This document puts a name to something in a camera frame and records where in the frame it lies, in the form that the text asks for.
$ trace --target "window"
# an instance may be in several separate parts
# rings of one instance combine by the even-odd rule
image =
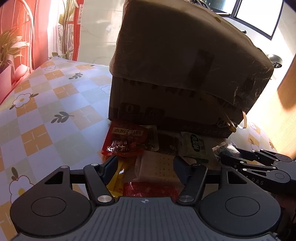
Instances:
[[[232,18],[272,39],[283,0],[205,0],[222,17]]]

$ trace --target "metal screw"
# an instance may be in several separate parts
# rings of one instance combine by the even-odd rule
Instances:
[[[179,200],[181,202],[192,202],[194,199],[193,197],[189,196],[189,195],[183,195],[179,197]]]
[[[98,197],[98,201],[99,202],[111,202],[112,197],[110,197],[109,195],[102,195],[102,196]]]

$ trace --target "pink pillow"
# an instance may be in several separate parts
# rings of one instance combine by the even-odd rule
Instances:
[[[23,64],[18,66],[17,69],[15,70],[15,81],[18,82],[20,78],[27,73],[28,69],[29,68]]]

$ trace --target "mattress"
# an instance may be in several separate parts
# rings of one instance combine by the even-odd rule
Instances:
[[[110,121],[108,66],[54,57],[23,80],[0,105],[0,240],[17,233],[11,204],[60,166],[102,163]],[[275,151],[255,124],[231,136],[240,148]],[[85,186],[73,189],[86,195]]]

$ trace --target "circular pad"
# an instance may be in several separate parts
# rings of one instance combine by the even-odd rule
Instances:
[[[248,217],[257,213],[260,205],[256,200],[249,197],[233,197],[226,201],[225,208],[233,215]]]
[[[57,197],[43,197],[36,200],[32,206],[32,211],[42,217],[52,217],[60,214],[66,208],[63,199]]]
[[[213,229],[226,235],[252,237],[271,230],[280,218],[278,202],[254,185],[227,185],[207,195],[199,213]]]
[[[281,173],[276,173],[275,176],[278,179],[284,179],[285,178],[285,176],[283,174],[281,174]]]

